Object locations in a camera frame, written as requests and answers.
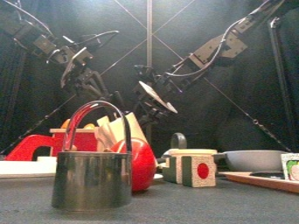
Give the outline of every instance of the black backdrop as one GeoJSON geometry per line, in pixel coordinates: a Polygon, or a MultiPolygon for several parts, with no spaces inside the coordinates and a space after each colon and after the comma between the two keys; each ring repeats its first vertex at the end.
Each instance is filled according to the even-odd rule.
{"type": "MultiPolygon", "coordinates": [[[[262,1],[258,0],[154,1],[153,53],[157,71],[163,73],[181,61],[179,56],[183,58],[211,38],[219,36],[261,4],[262,1]]],[[[23,1],[23,8],[51,27],[60,39],[63,35],[79,40],[82,35],[119,31],[110,44],[92,53],[95,59],[90,67],[103,74],[108,91],[119,91],[126,99],[126,108],[132,109],[136,103],[132,89],[139,80],[134,66],[147,63],[146,0],[35,0],[23,1]]],[[[282,36],[298,128],[297,19],[298,10],[293,10],[282,19],[282,36]]],[[[18,56],[14,52],[11,39],[3,33],[0,35],[3,150],[74,93],[60,89],[63,70],[54,64],[47,65],[46,59],[38,59],[30,54],[24,61],[24,56],[18,56]],[[12,61],[6,54],[18,57],[15,56],[12,61]],[[20,67],[19,73],[15,73],[14,69],[4,70],[7,64],[14,69],[20,67]]],[[[267,24],[261,25],[249,35],[249,49],[237,58],[234,65],[215,67],[207,78],[291,147],[293,139],[287,130],[267,24]]],[[[94,98],[86,94],[74,98],[31,134],[50,135],[50,129],[59,128],[80,105],[91,100],[94,98]]],[[[175,97],[171,103],[179,114],[167,117],[153,127],[151,144],[158,157],[170,148],[174,132],[182,132],[187,136],[189,148],[215,148],[221,151],[282,149],[207,81],[201,81],[183,95],[175,97]]],[[[95,115],[88,117],[86,123],[96,118],[95,115]]]]}

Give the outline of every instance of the red circle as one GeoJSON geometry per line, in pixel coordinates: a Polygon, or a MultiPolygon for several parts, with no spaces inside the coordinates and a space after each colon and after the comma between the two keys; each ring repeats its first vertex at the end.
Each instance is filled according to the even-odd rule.
{"type": "Polygon", "coordinates": [[[210,176],[210,167],[205,163],[198,166],[198,174],[202,179],[206,179],[210,176]]]}

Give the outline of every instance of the table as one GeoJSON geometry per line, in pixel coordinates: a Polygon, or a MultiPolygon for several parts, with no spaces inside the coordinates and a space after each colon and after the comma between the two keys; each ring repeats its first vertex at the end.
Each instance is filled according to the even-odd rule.
{"type": "Polygon", "coordinates": [[[74,213],[51,206],[54,177],[2,178],[0,223],[298,223],[298,194],[217,181],[191,188],[157,179],[130,205],[74,213]]]}

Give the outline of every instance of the wooden board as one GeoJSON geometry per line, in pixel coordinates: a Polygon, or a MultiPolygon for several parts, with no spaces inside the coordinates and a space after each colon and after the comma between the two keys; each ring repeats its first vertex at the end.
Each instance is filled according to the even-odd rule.
{"type": "Polygon", "coordinates": [[[275,178],[261,178],[250,176],[250,172],[222,172],[229,180],[237,181],[243,184],[263,186],[277,190],[299,193],[299,181],[290,181],[275,178]]]}

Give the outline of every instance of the metal cylinder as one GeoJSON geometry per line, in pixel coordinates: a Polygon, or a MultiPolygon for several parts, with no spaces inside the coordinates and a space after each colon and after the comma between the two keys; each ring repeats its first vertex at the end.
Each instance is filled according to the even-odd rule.
{"type": "Polygon", "coordinates": [[[54,207],[95,211],[131,202],[131,154],[64,151],[58,156],[54,207]]]}

